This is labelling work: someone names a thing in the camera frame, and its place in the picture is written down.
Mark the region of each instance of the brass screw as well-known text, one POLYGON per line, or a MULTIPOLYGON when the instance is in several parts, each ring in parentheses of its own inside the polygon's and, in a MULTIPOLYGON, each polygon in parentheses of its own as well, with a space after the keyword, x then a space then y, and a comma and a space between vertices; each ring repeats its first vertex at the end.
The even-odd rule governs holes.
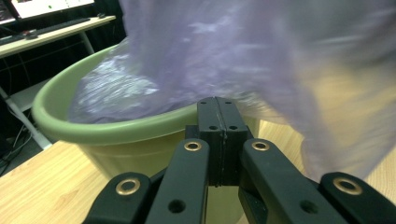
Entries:
POLYGON ((188 142, 184 144, 184 148, 188 151, 198 151, 202 148, 202 145, 199 142, 188 142))
POLYGON ((131 195, 135 192, 137 192, 137 190, 140 188, 140 181, 137 178, 128 178, 128 179, 124 179, 122 180, 117 186, 116 186, 116 192, 119 195, 125 196, 125 195, 131 195), (124 184, 127 183, 133 183, 134 187, 131 189, 125 189, 123 187, 124 184))
POLYGON ((363 193, 361 186, 359 186, 357 183, 350 179, 337 177, 332 181, 332 183, 335 185, 336 188, 350 195, 360 195, 363 193), (348 183, 352 188, 347 188, 343 186, 342 183, 348 183))
POLYGON ((251 146, 259 151, 266 151, 268 149, 270 149, 270 146, 268 144, 265 144, 263 142, 254 142, 251 144, 251 146))

